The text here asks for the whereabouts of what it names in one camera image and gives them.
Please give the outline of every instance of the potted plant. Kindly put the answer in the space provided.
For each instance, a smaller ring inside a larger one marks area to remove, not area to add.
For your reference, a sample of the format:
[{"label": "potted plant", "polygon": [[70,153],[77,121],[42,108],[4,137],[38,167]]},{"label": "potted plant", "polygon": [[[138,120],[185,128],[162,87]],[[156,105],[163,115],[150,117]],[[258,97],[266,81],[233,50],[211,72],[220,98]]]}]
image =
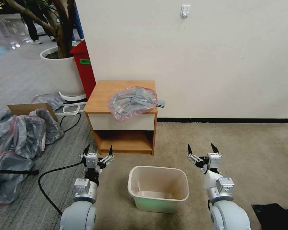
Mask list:
[{"label": "potted plant", "polygon": [[[60,95],[69,101],[84,99],[86,96],[77,66],[74,57],[69,53],[73,48],[71,39],[75,23],[75,0],[67,0],[67,10],[62,0],[23,0],[24,6],[18,4],[18,0],[6,1],[11,7],[29,16],[54,36],[57,46],[41,52],[40,57],[50,71],[52,81]],[[26,8],[30,2],[38,4],[49,24]]]}]

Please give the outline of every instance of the jeans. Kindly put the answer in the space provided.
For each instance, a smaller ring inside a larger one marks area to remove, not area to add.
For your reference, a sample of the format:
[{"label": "jeans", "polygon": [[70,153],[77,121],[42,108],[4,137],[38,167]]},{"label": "jeans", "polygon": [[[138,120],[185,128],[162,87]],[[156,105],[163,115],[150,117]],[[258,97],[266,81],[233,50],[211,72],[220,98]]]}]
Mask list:
[{"label": "jeans", "polygon": [[79,13],[78,13],[77,7],[75,8],[75,26],[76,26],[76,29],[78,31],[80,39],[84,39],[84,34],[83,34],[83,31],[82,31],[82,26],[81,26],[81,22],[80,22],[80,18],[79,18]]}]

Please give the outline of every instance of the black cable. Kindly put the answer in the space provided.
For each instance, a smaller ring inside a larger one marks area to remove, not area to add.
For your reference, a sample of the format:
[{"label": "black cable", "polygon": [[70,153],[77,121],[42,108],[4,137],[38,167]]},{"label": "black cable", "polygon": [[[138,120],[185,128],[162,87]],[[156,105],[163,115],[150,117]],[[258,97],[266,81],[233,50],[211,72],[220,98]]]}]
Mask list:
[{"label": "black cable", "polygon": [[42,185],[41,185],[41,179],[44,175],[48,174],[48,173],[51,173],[51,172],[55,172],[55,171],[59,171],[59,170],[62,170],[62,169],[67,169],[67,168],[71,168],[71,167],[75,167],[77,165],[80,165],[82,164],[83,161],[79,162],[79,163],[76,163],[76,164],[73,164],[73,165],[69,165],[69,166],[65,166],[65,167],[62,167],[62,168],[57,168],[57,169],[53,169],[53,170],[50,170],[50,171],[47,171],[45,173],[43,173],[39,178],[38,178],[38,186],[39,186],[39,189],[41,190],[42,194],[45,196],[45,198],[49,201],[49,203],[56,209],[56,211],[58,211],[58,213],[60,215],[62,215],[62,212],[61,210],[53,203],[53,201],[47,196],[47,194],[45,193],[45,191],[43,190],[42,188]]},{"label": "black cable", "polygon": [[27,174],[27,175],[38,175],[39,172],[38,170],[34,170],[34,171],[27,171],[27,170],[24,170],[24,171],[20,171],[20,170],[1,170],[0,169],[0,174]]},{"label": "black cable", "polygon": [[[75,127],[75,126],[79,123],[80,118],[81,118],[81,114],[80,114],[80,113],[78,113],[78,114],[80,115],[78,121],[77,121],[72,127],[70,127],[70,128],[67,129],[67,130],[64,130],[63,132],[67,132],[68,130],[72,129],[73,127]],[[64,117],[62,118],[62,120],[60,121],[60,127],[61,127],[62,121],[63,121],[63,119],[64,119],[65,117],[67,117],[67,116],[64,116]]]}]

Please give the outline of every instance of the green label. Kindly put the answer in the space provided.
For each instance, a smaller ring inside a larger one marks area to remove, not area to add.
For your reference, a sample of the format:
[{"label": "green label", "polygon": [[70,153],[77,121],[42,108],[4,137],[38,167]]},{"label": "green label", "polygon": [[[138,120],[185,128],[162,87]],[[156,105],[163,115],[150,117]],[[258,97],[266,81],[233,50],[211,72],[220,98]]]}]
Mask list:
[{"label": "green label", "polygon": [[80,59],[80,64],[82,64],[82,65],[90,65],[91,61],[89,59]]}]

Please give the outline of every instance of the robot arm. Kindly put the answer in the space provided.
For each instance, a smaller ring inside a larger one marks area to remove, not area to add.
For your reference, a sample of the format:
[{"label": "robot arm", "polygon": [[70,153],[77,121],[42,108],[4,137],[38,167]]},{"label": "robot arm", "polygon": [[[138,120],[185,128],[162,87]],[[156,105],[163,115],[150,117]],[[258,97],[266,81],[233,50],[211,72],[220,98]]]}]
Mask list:
[{"label": "robot arm", "polygon": [[218,171],[223,155],[212,143],[211,147],[213,153],[208,153],[205,157],[198,157],[192,153],[188,144],[187,159],[201,168],[202,173],[205,174],[204,186],[209,198],[208,204],[213,205],[210,209],[210,217],[214,228],[216,230],[251,230],[246,212],[232,202],[234,182],[230,177],[222,177]]},{"label": "robot arm", "polygon": [[92,230],[96,221],[96,208],[99,174],[113,159],[112,146],[109,155],[98,157],[97,153],[89,153],[86,147],[80,155],[85,166],[84,178],[77,178],[74,183],[74,203],[67,207],[61,217],[60,230]]}]

